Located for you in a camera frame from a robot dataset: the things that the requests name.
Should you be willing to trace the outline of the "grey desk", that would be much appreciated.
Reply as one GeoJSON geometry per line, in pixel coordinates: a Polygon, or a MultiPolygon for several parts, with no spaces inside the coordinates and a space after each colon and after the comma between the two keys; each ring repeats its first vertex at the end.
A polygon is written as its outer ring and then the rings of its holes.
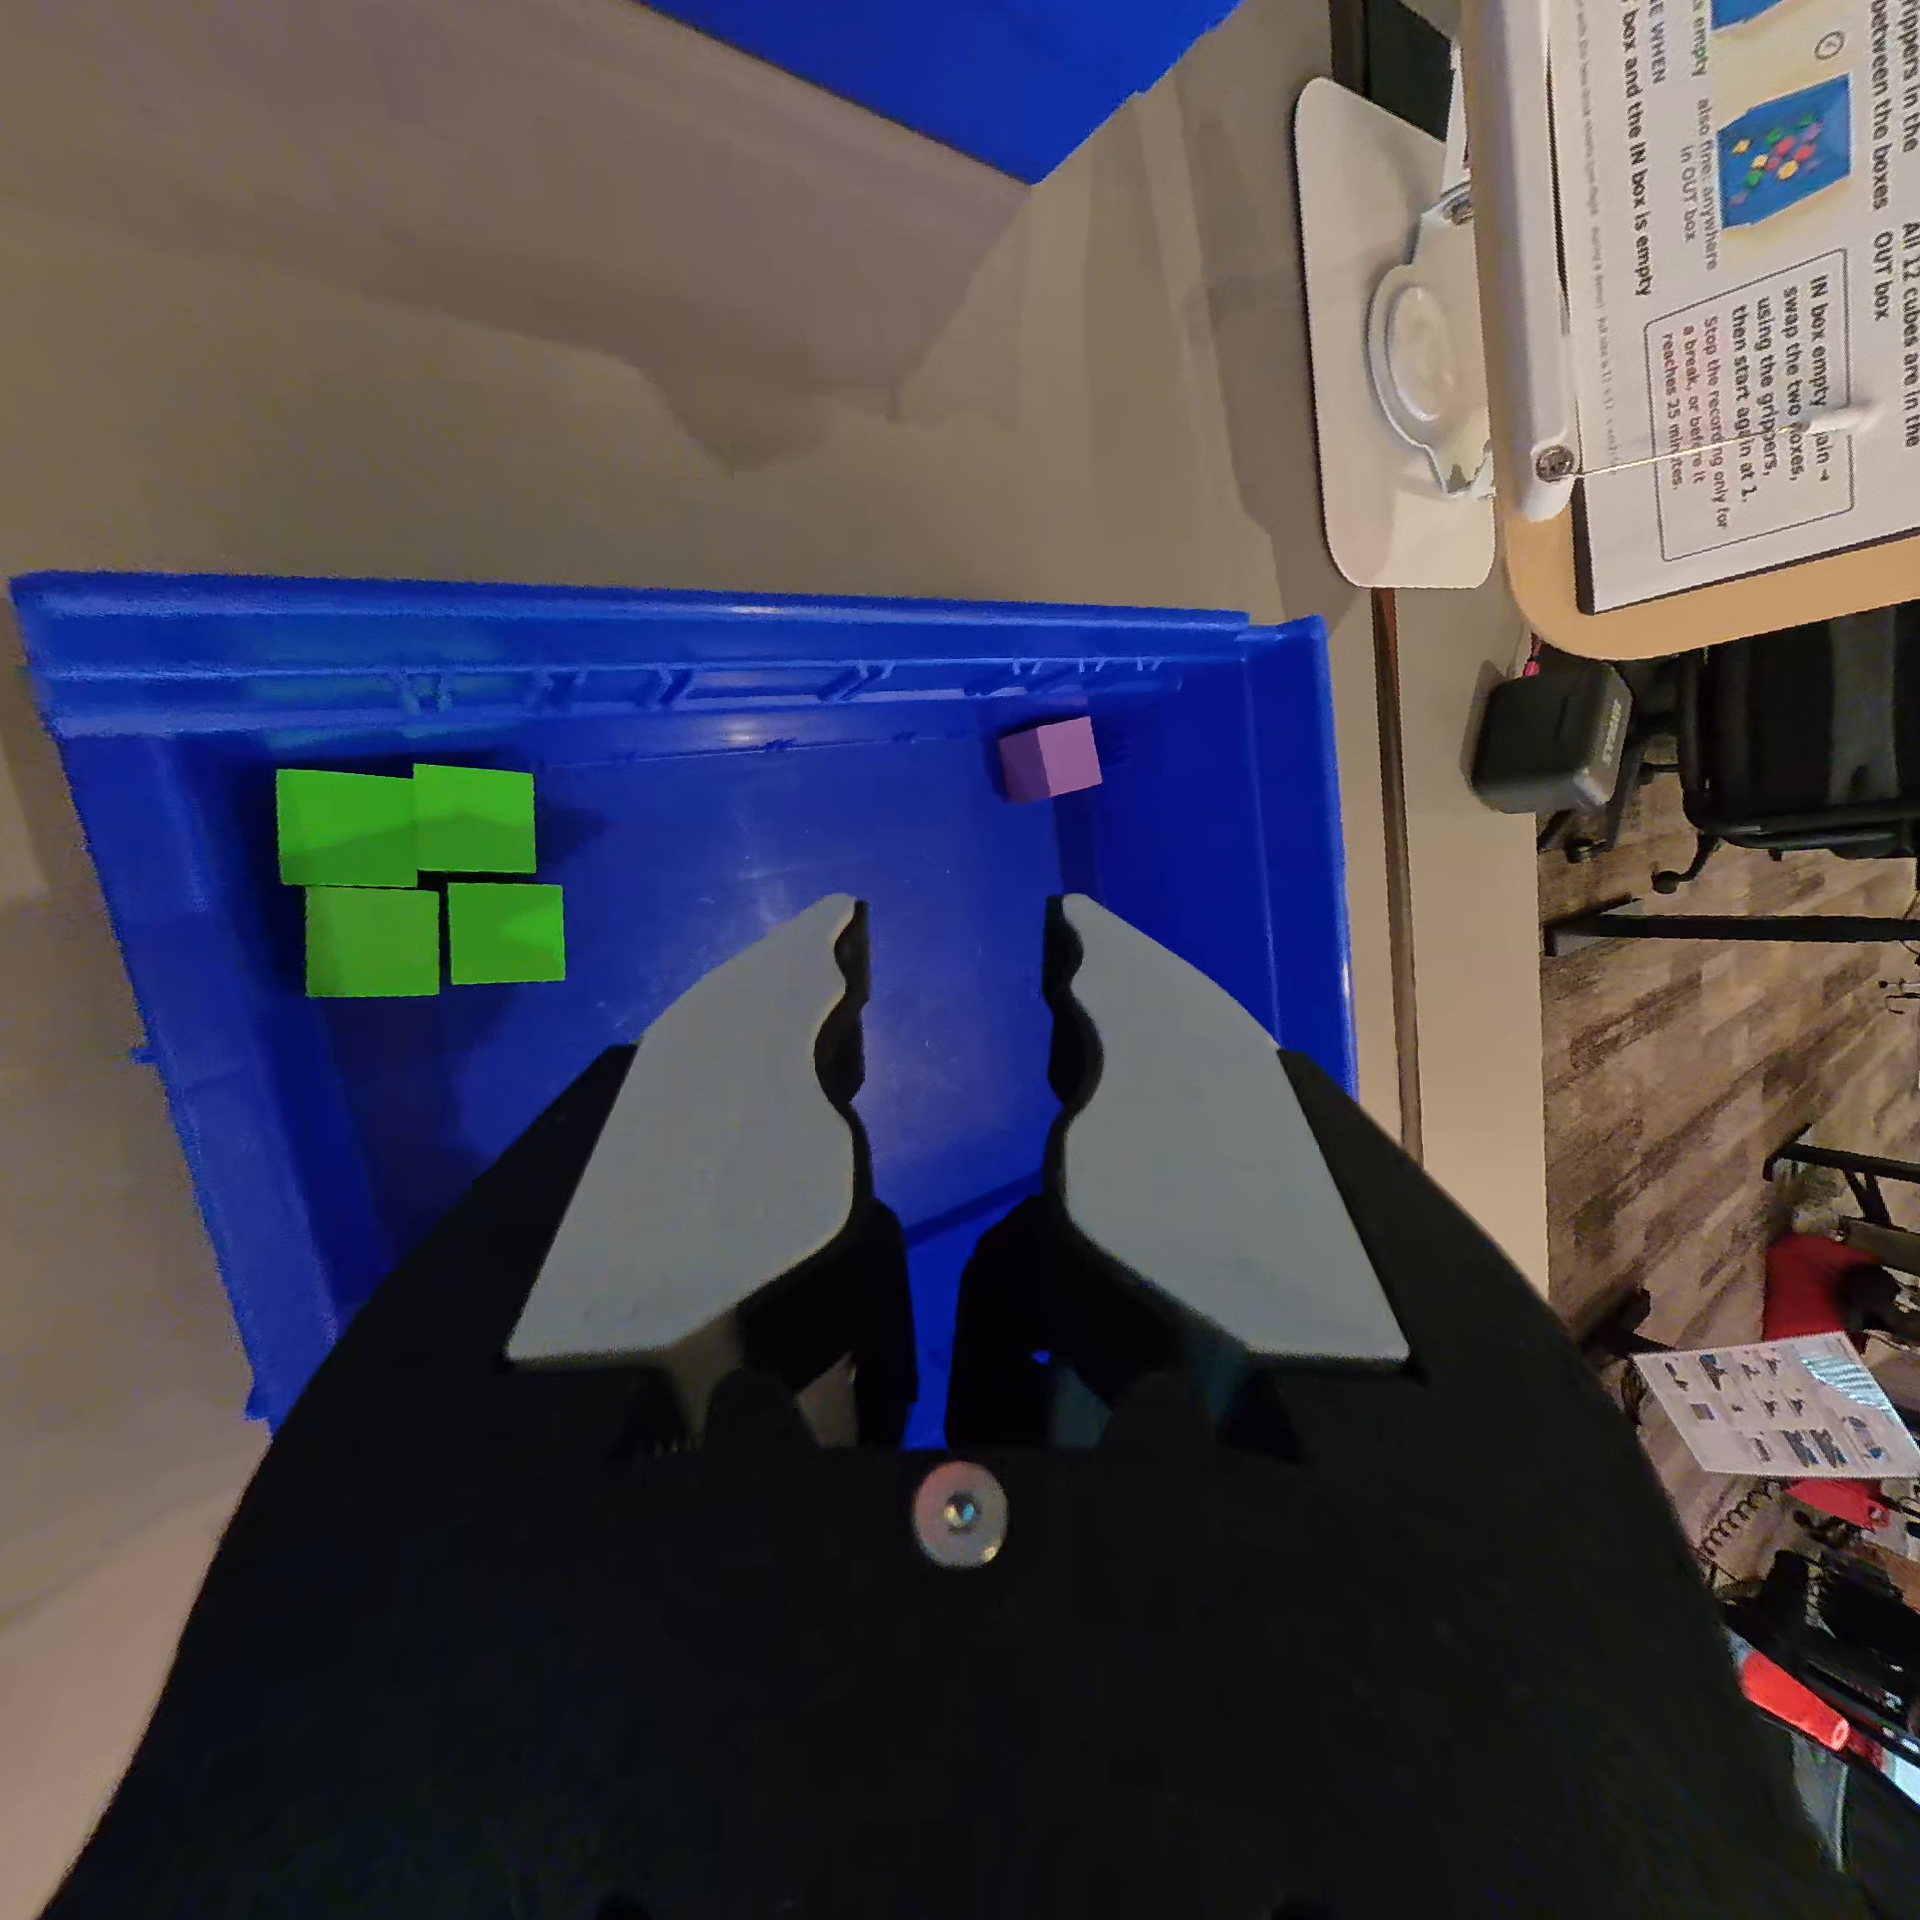
{"type": "Polygon", "coordinates": [[[1416,947],[1406,622],[1306,494],[1241,5],[1026,188],[637,5],[5,5],[5,579],[924,592],[1332,624],[1362,1103],[1544,1270],[1538,989],[1416,947]]]}

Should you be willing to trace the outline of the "printed instruction sheet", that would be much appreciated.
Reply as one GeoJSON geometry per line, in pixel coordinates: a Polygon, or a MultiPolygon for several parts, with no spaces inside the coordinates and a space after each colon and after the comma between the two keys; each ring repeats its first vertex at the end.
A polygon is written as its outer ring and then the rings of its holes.
{"type": "Polygon", "coordinates": [[[1548,82],[1582,612],[1911,538],[1918,5],[1549,5],[1548,82]]]}

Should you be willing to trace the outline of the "white stand base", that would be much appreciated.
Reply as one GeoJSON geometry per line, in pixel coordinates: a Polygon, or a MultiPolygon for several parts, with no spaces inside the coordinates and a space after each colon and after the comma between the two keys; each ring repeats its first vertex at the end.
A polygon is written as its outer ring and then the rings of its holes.
{"type": "Polygon", "coordinates": [[[1478,587],[1495,452],[1460,149],[1328,78],[1290,142],[1328,552],[1358,587],[1478,587]]]}

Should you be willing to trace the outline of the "blue plastic bin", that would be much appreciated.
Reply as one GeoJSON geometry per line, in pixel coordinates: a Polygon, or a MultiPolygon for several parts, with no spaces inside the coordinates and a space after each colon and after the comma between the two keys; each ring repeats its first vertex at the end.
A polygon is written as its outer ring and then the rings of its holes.
{"type": "Polygon", "coordinates": [[[1032,184],[1233,2],[653,2],[679,26],[1032,184]]]}
{"type": "Polygon", "coordinates": [[[110,571],[12,598],[270,1424],[583,1068],[817,896],[871,909],[856,1108],[943,1256],[1039,1176],[1050,896],[1358,1093],[1316,618],[110,571]],[[1076,714],[1101,784],[1008,803],[996,739],[1076,714]],[[415,760],[535,776],[562,983],[304,996],[272,779],[415,760]]]}

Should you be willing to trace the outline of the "red fabric item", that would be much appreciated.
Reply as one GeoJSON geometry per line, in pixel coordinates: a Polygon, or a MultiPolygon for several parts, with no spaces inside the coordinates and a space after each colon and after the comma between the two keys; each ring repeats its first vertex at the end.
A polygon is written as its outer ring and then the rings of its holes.
{"type": "MultiPolygon", "coordinates": [[[[1845,1333],[1861,1354],[1869,1336],[1882,1336],[1908,1357],[1916,1375],[1918,1279],[1874,1262],[1869,1253],[1849,1239],[1804,1231],[1776,1239],[1765,1254],[1762,1336],[1845,1333]]],[[[1874,1528],[1888,1517],[1888,1502],[1872,1478],[1794,1478],[1784,1492],[1823,1519],[1858,1528],[1874,1528]]]]}

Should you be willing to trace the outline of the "wooden board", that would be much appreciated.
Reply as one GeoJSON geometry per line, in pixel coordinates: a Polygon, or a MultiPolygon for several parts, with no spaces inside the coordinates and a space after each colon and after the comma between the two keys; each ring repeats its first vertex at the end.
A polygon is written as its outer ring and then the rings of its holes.
{"type": "Polygon", "coordinates": [[[1916,596],[1912,533],[1614,612],[1582,612],[1574,576],[1582,468],[1556,221],[1548,6],[1468,5],[1460,35],[1476,188],[1495,212],[1495,236],[1478,256],[1495,419],[1504,435],[1497,451],[1504,567],[1529,627],[1576,656],[1633,661],[1916,596]]]}

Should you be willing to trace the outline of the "purple cube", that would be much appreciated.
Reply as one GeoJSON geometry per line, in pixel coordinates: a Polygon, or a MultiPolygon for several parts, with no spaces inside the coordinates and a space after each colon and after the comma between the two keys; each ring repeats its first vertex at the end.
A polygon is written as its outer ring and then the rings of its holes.
{"type": "Polygon", "coordinates": [[[1008,803],[1042,805],[1101,784],[1093,717],[1054,717],[996,739],[999,789],[1008,803]]]}

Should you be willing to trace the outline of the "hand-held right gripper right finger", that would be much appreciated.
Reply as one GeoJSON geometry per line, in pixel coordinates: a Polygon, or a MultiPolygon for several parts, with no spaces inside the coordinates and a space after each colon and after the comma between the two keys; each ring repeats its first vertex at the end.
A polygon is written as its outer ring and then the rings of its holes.
{"type": "Polygon", "coordinates": [[[1407,1336],[1289,1078],[1208,976],[1090,896],[1046,904],[1039,1186],[954,1296],[954,1450],[1093,1450],[1140,1384],[1226,1450],[1300,1444],[1290,1365],[1393,1374],[1407,1336]]]}

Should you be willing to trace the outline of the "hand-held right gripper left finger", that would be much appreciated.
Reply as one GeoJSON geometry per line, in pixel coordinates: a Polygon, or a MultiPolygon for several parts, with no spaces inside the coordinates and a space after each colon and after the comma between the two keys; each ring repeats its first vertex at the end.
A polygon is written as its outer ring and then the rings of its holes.
{"type": "Polygon", "coordinates": [[[869,991],[869,908],[822,896],[646,1026],[510,1333],[511,1367],[640,1367],[669,1450],[748,1371],[824,1447],[903,1443],[914,1308],[856,1115],[869,991]]]}

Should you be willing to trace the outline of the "black office chair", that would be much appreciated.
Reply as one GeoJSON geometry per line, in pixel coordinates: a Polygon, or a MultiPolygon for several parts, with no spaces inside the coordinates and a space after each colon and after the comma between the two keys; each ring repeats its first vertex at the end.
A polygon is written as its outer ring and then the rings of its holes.
{"type": "Polygon", "coordinates": [[[1687,821],[1717,846],[1918,853],[1918,603],[1695,651],[1677,672],[1687,821]]]}

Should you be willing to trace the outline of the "green cube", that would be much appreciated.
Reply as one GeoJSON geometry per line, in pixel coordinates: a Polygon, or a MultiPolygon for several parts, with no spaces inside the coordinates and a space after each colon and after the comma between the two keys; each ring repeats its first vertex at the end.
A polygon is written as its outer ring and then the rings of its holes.
{"type": "Polygon", "coordinates": [[[430,888],[306,886],[309,999],[423,999],[440,991],[440,896],[430,888]]]}
{"type": "Polygon", "coordinates": [[[537,784],[530,773],[418,760],[410,791],[421,872],[537,872],[537,784]]]}
{"type": "Polygon", "coordinates": [[[452,988],[554,986],[566,979],[565,888],[535,879],[452,879],[444,888],[452,988]]]}
{"type": "Polygon", "coordinates": [[[396,775],[278,767],[278,879],[301,888],[413,888],[415,784],[396,775]]]}

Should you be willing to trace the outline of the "printed leaflet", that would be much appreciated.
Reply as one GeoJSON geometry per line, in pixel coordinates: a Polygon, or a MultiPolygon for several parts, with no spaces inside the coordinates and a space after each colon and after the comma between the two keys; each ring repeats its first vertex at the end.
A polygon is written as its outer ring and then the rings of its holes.
{"type": "Polygon", "coordinates": [[[1841,1333],[1631,1357],[1702,1472],[1911,1480],[1916,1434],[1841,1333]]]}

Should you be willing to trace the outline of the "red-handled tool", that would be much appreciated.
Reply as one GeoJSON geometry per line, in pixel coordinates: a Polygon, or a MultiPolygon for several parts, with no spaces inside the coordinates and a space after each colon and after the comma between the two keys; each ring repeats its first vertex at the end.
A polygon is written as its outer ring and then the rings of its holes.
{"type": "Polygon", "coordinates": [[[1734,1664],[1738,1690],[1757,1711],[1823,1754],[1841,1756],[1853,1746],[1853,1724],[1766,1652],[1743,1647],[1734,1664]]]}

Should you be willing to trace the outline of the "black power adapter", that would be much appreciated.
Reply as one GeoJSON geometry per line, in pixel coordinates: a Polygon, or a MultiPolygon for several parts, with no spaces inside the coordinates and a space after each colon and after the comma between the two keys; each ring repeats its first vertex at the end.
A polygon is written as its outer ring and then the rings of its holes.
{"type": "Polygon", "coordinates": [[[1601,810],[1618,789],[1633,694],[1612,663],[1573,658],[1497,684],[1469,786],[1501,814],[1601,810]]]}

